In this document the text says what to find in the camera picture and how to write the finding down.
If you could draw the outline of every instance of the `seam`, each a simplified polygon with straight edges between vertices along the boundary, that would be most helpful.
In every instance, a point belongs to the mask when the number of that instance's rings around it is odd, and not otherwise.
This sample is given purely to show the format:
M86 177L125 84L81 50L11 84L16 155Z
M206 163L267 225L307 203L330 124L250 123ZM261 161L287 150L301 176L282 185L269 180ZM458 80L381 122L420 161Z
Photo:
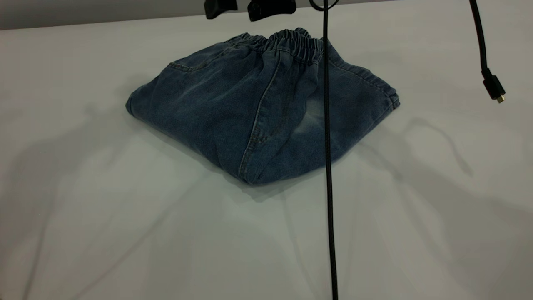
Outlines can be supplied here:
M348 73L350 73L350 74L353 74L353 75L355 75L356 77L362 79L362 80L363 80L364 82L366 82L367 84L369 84L369 85L371 85L371 86L377 88L378 90L380 90L380 91L385 95L385 97L387 97L387 98L390 100L391 104L393 103L391 96L389 96L389 95L385 92L384 89L382 89L382 88L380 88L379 86L377 86L376 84L374 84L374 83L368 81L368 80L367 80L366 78L364 78L363 76L361 76L361 75L359 75L359 74L357 74L357 73L355 73L355 72L353 72L353 71L351 71L351 70L345 69L345 68L343 68L343 67L337 65L337 64L334 63L331 59L329 59L329 62L330 62L333 66L335 66L335 67L337 67L337 68L339 68L339 69L341 69L341 70L343 70L343 71L345 71L345 72L348 72Z
M309 62L309 61L304 61L303 59L300 59L300 58L298 58L297 56L295 56L294 53L292 53L292 52L290 52L290 51L288 51L288 50L285 50L285 49L276 48L276 49L261 50L261 49L257 49L257 48L255 48L255 47L253 47L253 46L251 46L251 45L247 45L247 44L236 44L236 43L233 43L233 42L228 42L228 43L232 44L234 47L238 47L238 46L244 46L244 47L247 47L247 48L249 48L250 50L255 51L255 52L259 53L259 54L261 54L261 53L265 53L265 52L267 52L267 51L274 51L274 52L276 52L276 51L280 51L280 52L285 52L285 53L288 53L288 54L294 59L294 61L299 62L299 63L301 63L301 64L308 65L308 66L311 66L311 65L318 65L318 60L311 60L311 62Z
M270 90L270 87L272 86L274 79L276 78L276 75L278 75L279 66L281 65L281 57L278 60L278 65L276 66L276 70L274 71L274 75L272 76L272 79L270 80L269 84L266 86L265 91L263 92L263 95L261 96L261 99L259 100L259 104L257 105L257 111L255 112L255 119L254 124L252 126L252 132L250 133L250 137L248 139L248 144L246 145L246 148L243 152L243 157L240 160L240 166L239 166L239 177L241 177L244 181L246 181L246 178L244 178L244 174L246 173L246 167L245 165L249 161L250 157L250 150L252 148L252 143L258 143L260 141L259 136L256 136L255 131L257 130L257 121L259 119L259 112L261 111L261 107L263 104L263 100L267 95L267 92Z

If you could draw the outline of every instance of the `gray wall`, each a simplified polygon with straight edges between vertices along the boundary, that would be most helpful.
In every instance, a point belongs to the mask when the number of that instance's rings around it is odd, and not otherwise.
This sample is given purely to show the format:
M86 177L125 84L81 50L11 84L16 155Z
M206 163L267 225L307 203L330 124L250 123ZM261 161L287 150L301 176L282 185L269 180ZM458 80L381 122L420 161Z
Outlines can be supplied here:
M339 3L383 0L340 0ZM246 11L249 0L237 0ZM309 0L296 0L297 7ZM0 0L0 29L179 17L204 14L204 0Z

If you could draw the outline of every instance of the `elastic waistband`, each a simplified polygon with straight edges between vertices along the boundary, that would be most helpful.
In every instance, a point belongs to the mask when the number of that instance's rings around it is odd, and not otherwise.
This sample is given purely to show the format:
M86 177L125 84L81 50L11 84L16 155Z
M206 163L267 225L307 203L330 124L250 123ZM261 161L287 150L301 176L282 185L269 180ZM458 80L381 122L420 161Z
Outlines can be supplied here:
M307 30L282 30L265 38L261 35L248 33L236 36L228 41L236 45L247 45L257 51L280 50L290 53L294 58L305 64L317 64L324 52L322 40L312 38Z
M307 30L303 28L296 28L295 30L285 29L271 35L269 38L244 33L230 39L228 43L249 46L260 52L267 50L285 51L290 53L299 62L307 65L318 64L324 53L324 40L322 38L312 38ZM372 74L369 70L345 62L331 43L328 43L328 51L329 63L331 65L345 72L350 72L367 84L379 89L390 99L393 108L397 108L400 105L396 90L389 84Z

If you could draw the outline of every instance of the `denim fabric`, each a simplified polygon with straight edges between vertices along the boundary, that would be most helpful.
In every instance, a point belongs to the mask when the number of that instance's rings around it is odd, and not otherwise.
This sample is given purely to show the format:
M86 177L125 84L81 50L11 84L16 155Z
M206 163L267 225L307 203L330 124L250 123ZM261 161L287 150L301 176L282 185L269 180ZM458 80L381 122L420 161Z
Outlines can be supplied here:
M134 91L134 117L248 184L325 165L323 42L302 29L242 34L170 63ZM332 159L399 106L395 89L329 45Z

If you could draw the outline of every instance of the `jeans pocket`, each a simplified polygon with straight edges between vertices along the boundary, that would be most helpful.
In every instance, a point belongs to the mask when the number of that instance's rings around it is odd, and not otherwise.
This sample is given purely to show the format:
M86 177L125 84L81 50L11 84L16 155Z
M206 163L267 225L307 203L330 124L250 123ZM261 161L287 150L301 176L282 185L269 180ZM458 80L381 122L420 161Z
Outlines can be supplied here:
M209 66L213 61L228 54L235 48L230 43L218 43L193 53L185 58L171 62L168 67L184 72L193 72Z

